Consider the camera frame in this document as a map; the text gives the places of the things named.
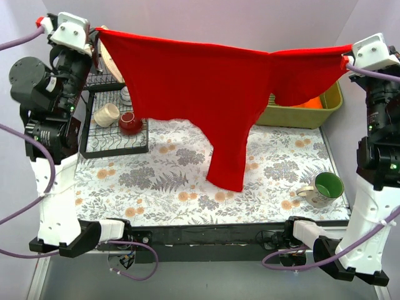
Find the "red t shirt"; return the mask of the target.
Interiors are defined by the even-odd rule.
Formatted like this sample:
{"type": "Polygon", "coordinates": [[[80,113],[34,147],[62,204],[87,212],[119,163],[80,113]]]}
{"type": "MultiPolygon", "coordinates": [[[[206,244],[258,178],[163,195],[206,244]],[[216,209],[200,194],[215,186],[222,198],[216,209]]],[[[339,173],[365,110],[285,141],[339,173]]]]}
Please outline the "red t shirt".
{"type": "Polygon", "coordinates": [[[344,73],[351,45],[262,52],[173,41],[99,28],[121,72],[137,118],[186,119],[213,147],[207,180],[243,190],[250,128],[268,105],[297,106],[344,73]]]}

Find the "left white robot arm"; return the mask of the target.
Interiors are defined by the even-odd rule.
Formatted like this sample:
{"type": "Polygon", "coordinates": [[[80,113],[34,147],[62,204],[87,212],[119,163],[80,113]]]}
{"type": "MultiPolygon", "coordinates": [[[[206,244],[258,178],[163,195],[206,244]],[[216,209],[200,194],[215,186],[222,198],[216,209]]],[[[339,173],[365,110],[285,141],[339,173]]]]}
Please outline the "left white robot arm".
{"type": "Polygon", "coordinates": [[[9,71],[11,97],[19,104],[26,156],[36,178],[39,230],[29,249],[78,257],[111,241],[128,249],[133,235],[122,219],[85,221],[73,203],[81,123],[74,117],[90,73],[98,74],[98,35],[87,19],[60,12],[40,17],[37,34],[51,46],[49,62],[16,61],[9,71]]]}

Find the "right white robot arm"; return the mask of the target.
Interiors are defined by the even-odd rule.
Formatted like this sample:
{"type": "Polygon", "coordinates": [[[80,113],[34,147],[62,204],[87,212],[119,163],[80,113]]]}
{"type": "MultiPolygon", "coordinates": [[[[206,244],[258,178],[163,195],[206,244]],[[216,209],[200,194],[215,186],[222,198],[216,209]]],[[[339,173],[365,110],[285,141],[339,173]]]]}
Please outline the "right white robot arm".
{"type": "Polygon", "coordinates": [[[358,142],[357,193],[346,232],[334,239],[312,219],[292,216],[282,239],[289,248],[310,248],[315,264],[334,279],[358,277],[387,286],[381,259],[399,215],[399,52],[364,44],[345,64],[353,71],[350,80],[365,90],[367,107],[367,136],[358,142]]]}

